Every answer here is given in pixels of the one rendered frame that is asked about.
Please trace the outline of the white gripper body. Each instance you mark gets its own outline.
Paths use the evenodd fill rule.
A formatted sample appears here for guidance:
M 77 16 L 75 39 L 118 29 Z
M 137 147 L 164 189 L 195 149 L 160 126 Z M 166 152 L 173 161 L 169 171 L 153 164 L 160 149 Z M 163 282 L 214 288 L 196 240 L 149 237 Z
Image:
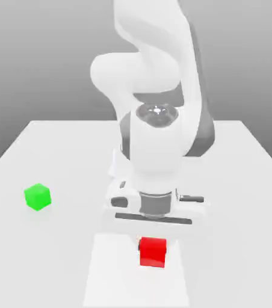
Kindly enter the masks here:
M 122 208 L 102 208 L 101 229 L 127 235 L 189 235 L 204 230 L 207 206 L 181 206 L 162 218 L 149 218 Z

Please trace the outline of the small red cube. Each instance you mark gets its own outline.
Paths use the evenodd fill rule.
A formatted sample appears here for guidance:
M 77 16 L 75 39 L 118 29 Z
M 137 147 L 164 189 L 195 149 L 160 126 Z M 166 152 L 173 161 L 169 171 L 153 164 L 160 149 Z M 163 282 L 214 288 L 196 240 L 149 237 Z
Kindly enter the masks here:
M 138 250 L 140 252 L 141 266 L 165 267 L 166 239 L 142 237 L 138 244 Z

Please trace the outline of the small green cube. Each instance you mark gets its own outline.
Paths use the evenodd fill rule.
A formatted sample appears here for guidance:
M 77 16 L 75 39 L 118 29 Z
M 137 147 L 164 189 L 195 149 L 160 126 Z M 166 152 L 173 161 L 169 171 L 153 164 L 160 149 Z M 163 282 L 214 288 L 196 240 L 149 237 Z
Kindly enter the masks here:
M 52 203 L 49 188 L 40 183 L 25 189 L 24 195 L 26 204 L 35 211 L 40 211 Z

